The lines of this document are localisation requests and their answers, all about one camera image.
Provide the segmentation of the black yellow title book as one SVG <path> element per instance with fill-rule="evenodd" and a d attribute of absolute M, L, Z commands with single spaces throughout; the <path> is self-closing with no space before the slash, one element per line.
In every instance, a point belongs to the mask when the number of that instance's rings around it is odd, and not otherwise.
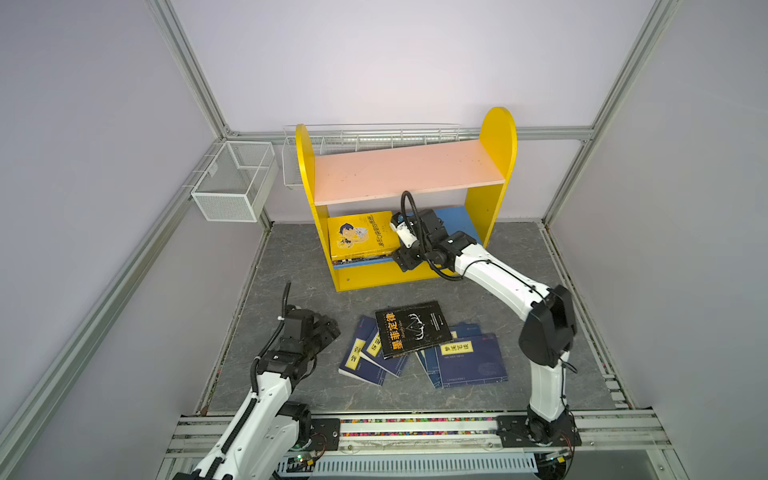
<path fill-rule="evenodd" d="M 438 346 L 453 339 L 437 301 L 378 310 L 375 319 L 386 359 Z"/>

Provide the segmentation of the black wolf eye book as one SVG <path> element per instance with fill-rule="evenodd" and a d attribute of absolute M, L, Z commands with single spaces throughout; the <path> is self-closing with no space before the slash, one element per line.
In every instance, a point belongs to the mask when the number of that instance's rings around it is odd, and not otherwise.
<path fill-rule="evenodd" d="M 387 264 L 387 263 L 393 263 L 393 260 L 389 257 L 378 258 L 378 259 L 362 259 L 359 262 L 336 262 L 336 263 L 333 263 L 332 267 L 335 270 L 340 270 L 340 269 L 364 267 L 364 266 Z"/>

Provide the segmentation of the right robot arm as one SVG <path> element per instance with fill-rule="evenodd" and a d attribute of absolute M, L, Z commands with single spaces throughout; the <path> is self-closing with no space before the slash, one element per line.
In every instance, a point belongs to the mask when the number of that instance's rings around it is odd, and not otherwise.
<path fill-rule="evenodd" d="M 569 362 L 577 333 L 571 292 L 562 285 L 549 287 L 526 277 L 463 231 L 449 234 L 431 209 L 401 211 L 392 216 L 390 225 L 400 240 L 392 258 L 402 271 L 425 263 L 446 280 L 471 280 L 523 321 L 518 345 L 531 373 L 527 436 L 540 446 L 558 440 L 570 448 L 579 446 L 581 439 L 565 394 L 566 372 L 575 369 Z"/>

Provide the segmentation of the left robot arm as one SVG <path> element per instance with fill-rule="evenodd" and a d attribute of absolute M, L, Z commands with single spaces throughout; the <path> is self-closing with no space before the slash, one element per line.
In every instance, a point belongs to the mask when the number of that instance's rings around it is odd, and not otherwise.
<path fill-rule="evenodd" d="M 336 320 L 287 305 L 251 363 L 250 390 L 209 453 L 176 479 L 271 479 L 286 453 L 311 438 L 311 413 L 290 397 L 340 335 Z"/>

